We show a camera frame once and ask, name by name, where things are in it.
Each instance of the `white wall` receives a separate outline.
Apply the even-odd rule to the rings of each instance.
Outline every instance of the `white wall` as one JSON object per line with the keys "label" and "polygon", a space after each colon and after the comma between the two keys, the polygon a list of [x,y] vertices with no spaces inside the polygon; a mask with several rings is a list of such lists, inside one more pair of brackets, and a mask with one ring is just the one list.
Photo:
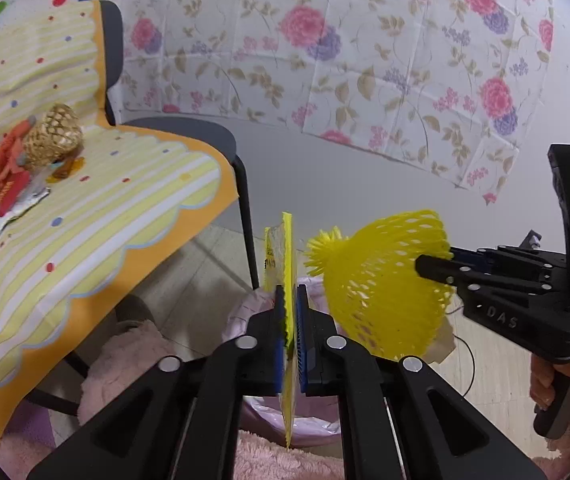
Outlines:
{"label": "white wall", "polygon": [[[480,196],[401,162],[283,128],[215,120],[238,141],[255,235],[262,237],[265,226],[278,223],[282,210],[294,215],[295,235],[306,240],[335,224],[351,234],[377,218],[433,208],[454,246],[517,245],[534,229],[543,235],[543,248],[564,252],[546,155],[552,142],[570,143],[570,0],[555,1],[555,37],[542,101],[507,184],[489,206]],[[217,223],[240,231],[237,205]]]}

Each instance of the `silver bolt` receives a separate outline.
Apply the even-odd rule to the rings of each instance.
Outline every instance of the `silver bolt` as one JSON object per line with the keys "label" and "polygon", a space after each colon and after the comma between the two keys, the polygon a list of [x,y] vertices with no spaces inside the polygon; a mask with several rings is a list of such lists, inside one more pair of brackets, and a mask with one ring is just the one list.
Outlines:
{"label": "silver bolt", "polygon": [[343,336],[331,335],[327,338],[327,346],[329,346],[329,348],[333,348],[334,350],[340,350],[341,348],[345,348],[347,346],[347,341]]}
{"label": "silver bolt", "polygon": [[423,368],[423,362],[418,357],[406,357],[403,359],[403,368],[408,372],[420,372]]}
{"label": "silver bolt", "polygon": [[236,340],[236,346],[238,346],[238,348],[241,348],[243,350],[249,350],[251,348],[254,348],[257,344],[258,341],[254,336],[251,335],[241,335]]}
{"label": "silver bolt", "polygon": [[181,362],[178,357],[174,357],[173,355],[163,357],[158,363],[158,368],[164,372],[175,372],[180,366]]}

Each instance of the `floor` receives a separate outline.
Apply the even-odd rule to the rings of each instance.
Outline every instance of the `floor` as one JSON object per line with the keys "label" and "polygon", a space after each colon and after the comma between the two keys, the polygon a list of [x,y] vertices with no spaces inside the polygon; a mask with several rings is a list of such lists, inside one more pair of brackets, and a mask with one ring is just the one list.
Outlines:
{"label": "floor", "polygon": [[[263,261],[263,241],[255,241],[257,259]],[[299,254],[299,276],[304,274]],[[175,344],[176,354],[190,360],[209,354],[220,343],[227,316],[251,290],[242,235],[209,226],[150,274],[134,293],[143,298],[164,336]],[[529,354],[462,316],[450,316],[454,333],[465,339],[476,359],[476,376],[467,399],[529,456],[546,455],[545,442],[532,429],[534,403],[528,398]],[[113,334],[108,317],[79,348],[91,362],[100,346]],[[472,379],[472,359],[458,345],[440,365],[434,365],[459,392]],[[78,377],[61,363],[43,381],[46,390],[78,399]],[[51,413],[54,437],[59,444],[77,428],[71,417]],[[313,449],[340,456],[340,445]]]}

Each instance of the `chair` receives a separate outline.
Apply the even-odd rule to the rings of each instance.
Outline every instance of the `chair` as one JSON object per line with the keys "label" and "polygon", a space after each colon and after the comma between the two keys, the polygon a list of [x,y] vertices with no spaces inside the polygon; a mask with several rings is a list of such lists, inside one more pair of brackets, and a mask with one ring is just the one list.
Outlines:
{"label": "chair", "polygon": [[[123,24],[120,10],[113,2],[100,1],[102,14],[102,28],[105,42],[106,87],[114,86],[123,70]],[[116,125],[114,113],[109,99],[105,99],[105,113],[108,122]],[[254,249],[254,235],[252,235],[252,219],[249,208],[249,192],[247,189],[247,173],[245,165],[236,153],[236,139],[232,132],[220,124],[192,119],[187,117],[149,117],[129,121],[124,126],[148,128],[161,132],[169,132],[190,139],[201,140],[218,150],[234,169],[236,189],[238,191],[238,204],[241,212],[241,224],[247,251],[247,263],[252,281],[252,288],[256,290],[260,284],[256,253]]]}

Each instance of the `chair seat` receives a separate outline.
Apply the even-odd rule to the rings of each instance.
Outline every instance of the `chair seat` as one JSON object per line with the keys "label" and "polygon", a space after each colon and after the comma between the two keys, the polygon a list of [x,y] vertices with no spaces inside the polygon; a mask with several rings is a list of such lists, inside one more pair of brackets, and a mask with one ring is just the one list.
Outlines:
{"label": "chair seat", "polygon": [[236,158],[236,139],[225,126],[188,117],[144,117],[124,126],[148,128],[201,140],[223,155],[232,164]]}

